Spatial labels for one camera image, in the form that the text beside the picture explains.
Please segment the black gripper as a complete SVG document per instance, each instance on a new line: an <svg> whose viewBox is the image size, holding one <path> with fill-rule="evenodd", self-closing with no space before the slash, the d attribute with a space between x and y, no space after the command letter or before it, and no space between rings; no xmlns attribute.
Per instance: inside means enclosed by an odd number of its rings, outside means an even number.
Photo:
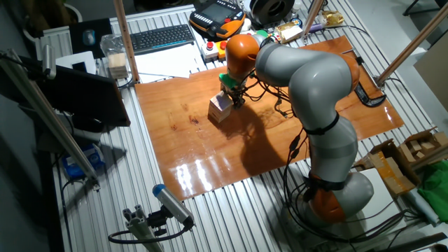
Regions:
<svg viewBox="0 0 448 252"><path fill-rule="evenodd" d="M244 99L244 93L245 93L244 87L236 86L229 88L228 86L224 86L223 91L225 92L225 94L230 96L234 107L241 108L244 105L246 101Z"/></svg>

